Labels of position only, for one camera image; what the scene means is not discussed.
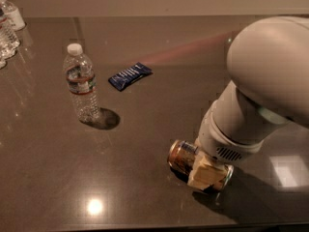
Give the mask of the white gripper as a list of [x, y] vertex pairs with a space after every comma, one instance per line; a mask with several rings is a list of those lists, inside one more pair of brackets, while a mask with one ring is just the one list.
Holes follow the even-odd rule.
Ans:
[[241, 144], [228, 138], [215, 123], [215, 109], [216, 104], [213, 103], [202, 119], [196, 142], [203, 152], [195, 157], [187, 182], [190, 187], [199, 190], [223, 189], [228, 170], [217, 160], [237, 164], [258, 153], [263, 145], [263, 142]]

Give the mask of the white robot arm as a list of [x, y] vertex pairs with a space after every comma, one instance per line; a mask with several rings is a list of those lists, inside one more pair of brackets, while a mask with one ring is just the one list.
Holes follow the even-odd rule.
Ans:
[[221, 190], [266, 137], [309, 125], [309, 19], [274, 16], [244, 28], [227, 54], [230, 82], [205, 114], [188, 184]]

